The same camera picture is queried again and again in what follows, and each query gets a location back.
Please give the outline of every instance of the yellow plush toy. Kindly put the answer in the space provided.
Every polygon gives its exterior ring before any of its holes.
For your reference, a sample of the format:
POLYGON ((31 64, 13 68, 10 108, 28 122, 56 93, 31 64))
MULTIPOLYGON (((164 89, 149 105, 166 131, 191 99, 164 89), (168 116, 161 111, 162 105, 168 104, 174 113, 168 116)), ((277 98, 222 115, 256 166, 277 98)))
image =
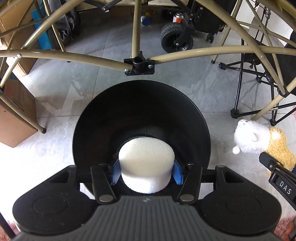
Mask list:
POLYGON ((266 152, 278 160, 290 171, 296 163, 296 157, 286 144, 285 133, 276 127, 270 129, 255 121, 239 120, 234 132, 236 146, 232 149, 234 154, 266 152))

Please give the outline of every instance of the textured grip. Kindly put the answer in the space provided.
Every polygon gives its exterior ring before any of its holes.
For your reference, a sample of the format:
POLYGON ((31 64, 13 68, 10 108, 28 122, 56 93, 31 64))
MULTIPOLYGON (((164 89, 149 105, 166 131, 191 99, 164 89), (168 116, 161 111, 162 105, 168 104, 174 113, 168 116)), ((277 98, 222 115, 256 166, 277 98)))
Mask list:
POLYGON ((279 241, 272 233, 235 237, 206 224, 192 206, 177 204, 170 196, 123 196, 97 208, 80 228, 57 236, 21 232, 15 241, 279 241))
POLYGON ((294 241, 296 238, 296 219, 294 219, 294 230, 289 234, 289 238, 291 241, 294 241))

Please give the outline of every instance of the white foam cylinder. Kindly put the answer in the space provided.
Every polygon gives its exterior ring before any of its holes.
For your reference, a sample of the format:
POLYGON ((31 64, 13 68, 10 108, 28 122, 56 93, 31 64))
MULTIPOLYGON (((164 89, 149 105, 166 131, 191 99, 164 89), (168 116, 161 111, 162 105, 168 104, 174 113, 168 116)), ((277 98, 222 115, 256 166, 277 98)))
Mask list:
POLYGON ((125 143, 118 154, 124 183, 139 193, 164 189, 171 178, 173 149, 162 140, 138 137, 125 143))

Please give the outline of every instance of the metal bolt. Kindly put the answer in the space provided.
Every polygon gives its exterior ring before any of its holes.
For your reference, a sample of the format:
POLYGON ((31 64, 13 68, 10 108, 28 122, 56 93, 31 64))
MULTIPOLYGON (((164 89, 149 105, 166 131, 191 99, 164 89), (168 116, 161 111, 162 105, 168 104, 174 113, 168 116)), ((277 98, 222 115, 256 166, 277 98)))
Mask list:
POLYGON ((181 200, 182 202, 191 202, 191 201, 194 200, 194 196, 191 195, 191 194, 182 194, 182 195, 180 196, 180 200, 181 200))
POLYGON ((99 196, 99 201, 101 202, 111 202, 114 198, 109 194, 104 194, 99 196))

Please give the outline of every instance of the black plastic bowl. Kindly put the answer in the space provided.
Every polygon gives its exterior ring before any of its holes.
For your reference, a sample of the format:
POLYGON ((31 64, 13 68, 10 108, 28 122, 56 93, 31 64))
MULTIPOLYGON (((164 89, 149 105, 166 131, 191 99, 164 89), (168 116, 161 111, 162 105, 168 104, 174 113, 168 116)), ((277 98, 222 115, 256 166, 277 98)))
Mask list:
POLYGON ((88 104, 74 131, 74 162, 78 169, 110 163, 125 142, 139 136, 168 143, 179 163, 208 167, 210 134, 201 112, 179 90, 150 80, 114 85, 88 104))

